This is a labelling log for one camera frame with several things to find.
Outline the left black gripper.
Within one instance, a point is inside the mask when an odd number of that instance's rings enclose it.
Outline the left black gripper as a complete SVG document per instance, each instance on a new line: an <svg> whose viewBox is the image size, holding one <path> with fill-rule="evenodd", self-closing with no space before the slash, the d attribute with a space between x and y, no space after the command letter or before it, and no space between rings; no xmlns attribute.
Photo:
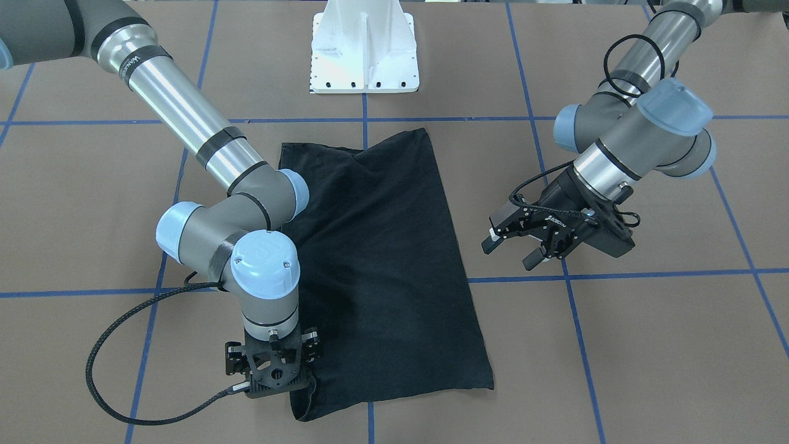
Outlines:
<svg viewBox="0 0 789 444"><path fill-rule="evenodd" d="M549 173L560 174L541 192L536 202L527 202L521 189ZM559 165L526 180L510 192L508 201L490 217L489 236L481 243L490 255L504 240L530 236L540 241L522 264L532 271L553 258L564 258L579 244L619 258L631 251L632 229L623 219L617 200L598 197L584 185L571 165Z"/></svg>

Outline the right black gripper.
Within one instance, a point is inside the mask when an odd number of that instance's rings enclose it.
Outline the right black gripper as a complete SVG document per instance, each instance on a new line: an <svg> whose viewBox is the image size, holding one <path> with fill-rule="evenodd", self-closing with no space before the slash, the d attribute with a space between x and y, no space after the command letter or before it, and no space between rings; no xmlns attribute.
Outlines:
<svg viewBox="0 0 789 444"><path fill-rule="evenodd" d="M248 332L245 343L225 343L225 371L243 374L244 382L232 385L228 394L244 393L257 398L299 390L313 390L316 380L309 364L321 357L321 338L315 327L303 334L291 332L272 342L258 340Z"/></svg>

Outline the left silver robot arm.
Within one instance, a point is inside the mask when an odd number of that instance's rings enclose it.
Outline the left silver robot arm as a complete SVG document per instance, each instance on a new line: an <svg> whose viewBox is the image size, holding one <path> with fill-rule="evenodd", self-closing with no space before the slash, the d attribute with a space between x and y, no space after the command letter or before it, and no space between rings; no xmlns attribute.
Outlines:
<svg viewBox="0 0 789 444"><path fill-rule="evenodd" d="M558 146L576 155L554 168L557 177L530 202L521 186L490 216L487 255L502 242L530 237L539 245L523 266L566 258L581 244L619 258L634 246L633 228L619 209L633 185L651 171L691 179L710 169L717 146L706 125L713 111L676 78L682 54L720 16L786 12L786 1L663 1L615 68L603 58L604 78L583 105L561 109L554 121Z"/></svg>

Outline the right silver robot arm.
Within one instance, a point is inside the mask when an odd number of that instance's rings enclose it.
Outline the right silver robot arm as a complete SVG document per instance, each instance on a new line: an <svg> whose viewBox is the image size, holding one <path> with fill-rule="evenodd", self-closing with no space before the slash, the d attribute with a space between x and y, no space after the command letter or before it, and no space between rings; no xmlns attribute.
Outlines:
<svg viewBox="0 0 789 444"><path fill-rule="evenodd" d="M150 6L158 17L146 20L123 1L2 2L2 68L87 59L118 76L125 94L109 99L101 87L80 87L61 112L91 105L115 116L138 96L158 121L153 134L130 142L85 141L82 154L61 150L52 134L20 147L20 155L2 155L2 282L21 276L29 283L45 271L75 271L75 256L93 247L99 248L93 256L99 269L110 269L115 237L126 236L126 215L149 200L163 203L161 189L144 186L150 197L126 191L112 208L96 208L94 193L68 196L64 187L82 178L126 188L168 127L226 192L214 206L179 202L156 228L156 242L167 256L206 277L183 290L214 287L239 298L245 343L226 344L226 370L244 374L245 382L220 396L303 390L314 385L306 362L317 337L298 330L299 262L293 242L279 229L305 209L308 186L295 171L274 169L260 157L161 46L156 25L167 36L184 30L181 42L190 42L196 5Z"/></svg>

